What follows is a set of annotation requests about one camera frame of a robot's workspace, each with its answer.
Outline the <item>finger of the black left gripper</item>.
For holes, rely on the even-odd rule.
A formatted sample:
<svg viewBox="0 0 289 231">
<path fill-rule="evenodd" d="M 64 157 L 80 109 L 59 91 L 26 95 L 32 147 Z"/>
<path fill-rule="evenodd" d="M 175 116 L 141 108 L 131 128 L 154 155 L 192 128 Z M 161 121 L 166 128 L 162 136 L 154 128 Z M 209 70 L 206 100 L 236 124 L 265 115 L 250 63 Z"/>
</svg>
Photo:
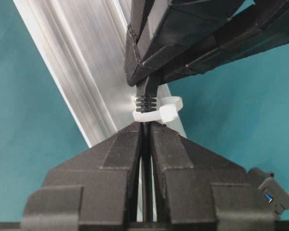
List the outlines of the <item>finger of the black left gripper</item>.
<svg viewBox="0 0 289 231">
<path fill-rule="evenodd" d="M 241 0 L 134 0 L 126 34 L 125 73 L 135 86 L 161 84 L 162 68 L 241 12 Z"/>
<path fill-rule="evenodd" d="M 228 23 L 163 66 L 161 83 L 289 43 L 289 0 L 256 0 Z"/>
</svg>

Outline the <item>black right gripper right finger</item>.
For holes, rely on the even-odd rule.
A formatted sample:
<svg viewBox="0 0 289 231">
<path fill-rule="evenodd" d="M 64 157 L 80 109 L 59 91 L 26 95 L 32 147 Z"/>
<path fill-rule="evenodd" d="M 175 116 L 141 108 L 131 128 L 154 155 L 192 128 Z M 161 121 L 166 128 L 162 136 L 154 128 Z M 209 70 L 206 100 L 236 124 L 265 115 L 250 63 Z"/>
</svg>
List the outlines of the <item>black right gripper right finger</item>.
<svg viewBox="0 0 289 231">
<path fill-rule="evenodd" d="M 245 169 L 151 124 L 157 219 L 174 231 L 272 231 L 275 216 Z"/>
</svg>

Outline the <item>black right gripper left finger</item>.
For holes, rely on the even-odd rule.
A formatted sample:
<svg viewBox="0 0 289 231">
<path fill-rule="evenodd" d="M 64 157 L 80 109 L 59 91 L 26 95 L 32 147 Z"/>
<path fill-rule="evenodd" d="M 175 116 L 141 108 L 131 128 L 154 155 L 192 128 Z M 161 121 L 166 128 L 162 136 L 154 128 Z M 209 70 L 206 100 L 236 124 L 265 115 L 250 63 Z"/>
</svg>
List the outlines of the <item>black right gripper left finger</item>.
<svg viewBox="0 0 289 231">
<path fill-rule="evenodd" d="M 24 231 L 120 231 L 137 219 L 142 127 L 134 122 L 49 170 L 27 200 Z"/>
</svg>

